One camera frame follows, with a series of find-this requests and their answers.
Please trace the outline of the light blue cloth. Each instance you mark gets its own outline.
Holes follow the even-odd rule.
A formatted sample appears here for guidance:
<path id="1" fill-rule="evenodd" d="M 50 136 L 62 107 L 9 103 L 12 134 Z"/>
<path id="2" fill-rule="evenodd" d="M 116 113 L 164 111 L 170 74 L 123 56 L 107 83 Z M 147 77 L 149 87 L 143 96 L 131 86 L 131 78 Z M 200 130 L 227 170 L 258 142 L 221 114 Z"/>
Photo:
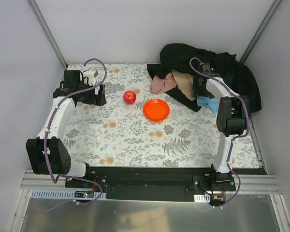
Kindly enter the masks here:
<path id="1" fill-rule="evenodd" d="M 211 109 L 211 111 L 214 114 L 218 113 L 219 101 L 216 98 L 209 98 L 209 97 L 199 96 L 197 98 L 197 105 L 199 107 L 205 107 L 205 108 Z"/>

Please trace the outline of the black cloth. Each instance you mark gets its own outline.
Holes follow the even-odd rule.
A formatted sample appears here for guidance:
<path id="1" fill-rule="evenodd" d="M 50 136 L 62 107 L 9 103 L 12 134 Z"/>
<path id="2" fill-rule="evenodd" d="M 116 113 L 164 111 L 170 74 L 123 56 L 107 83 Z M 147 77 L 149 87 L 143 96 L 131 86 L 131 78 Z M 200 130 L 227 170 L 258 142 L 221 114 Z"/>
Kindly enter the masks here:
<path id="1" fill-rule="evenodd" d="M 261 110 L 261 96 L 255 77 L 246 65 L 236 61 L 236 55 L 227 52 L 217 54 L 184 43 L 171 43 L 162 48 L 160 64 L 147 64 L 147 71 L 151 78 L 156 75 L 164 79 L 171 70 L 195 77 L 198 74 L 189 65 L 191 58 L 198 58 L 203 63 L 209 63 L 214 73 L 219 74 L 230 89 L 247 96 L 251 113 Z"/>

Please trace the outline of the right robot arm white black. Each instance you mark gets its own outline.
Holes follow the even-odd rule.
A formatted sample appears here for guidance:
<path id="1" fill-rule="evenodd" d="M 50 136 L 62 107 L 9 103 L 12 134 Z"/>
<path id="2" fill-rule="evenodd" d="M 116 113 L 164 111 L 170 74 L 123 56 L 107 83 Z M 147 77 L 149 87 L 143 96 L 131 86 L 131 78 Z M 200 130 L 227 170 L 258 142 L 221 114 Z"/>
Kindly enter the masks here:
<path id="1" fill-rule="evenodd" d="M 218 151 L 209 175 L 200 177 L 195 181 L 195 185 L 205 192 L 235 191 L 232 159 L 235 140 L 249 134 L 248 98 L 240 96 L 228 87 L 219 74 L 213 73 L 210 64 L 192 58 L 189 65 L 199 76 L 206 78 L 206 90 L 219 101 L 216 118 L 217 129 L 220 132 Z"/>

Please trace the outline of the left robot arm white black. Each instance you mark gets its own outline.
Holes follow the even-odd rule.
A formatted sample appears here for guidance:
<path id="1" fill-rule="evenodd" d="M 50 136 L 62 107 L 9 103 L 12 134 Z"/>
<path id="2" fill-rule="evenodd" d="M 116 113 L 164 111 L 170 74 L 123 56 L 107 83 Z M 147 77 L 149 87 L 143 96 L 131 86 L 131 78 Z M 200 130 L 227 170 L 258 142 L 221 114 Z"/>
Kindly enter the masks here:
<path id="1" fill-rule="evenodd" d="M 96 87 L 95 69 L 65 70 L 63 80 L 53 92 L 48 119 L 34 139 L 28 139 L 26 150 L 35 174 L 75 176 L 86 175 L 89 165 L 73 161 L 63 144 L 64 132 L 77 104 L 103 106 L 106 104 L 105 86 Z"/>

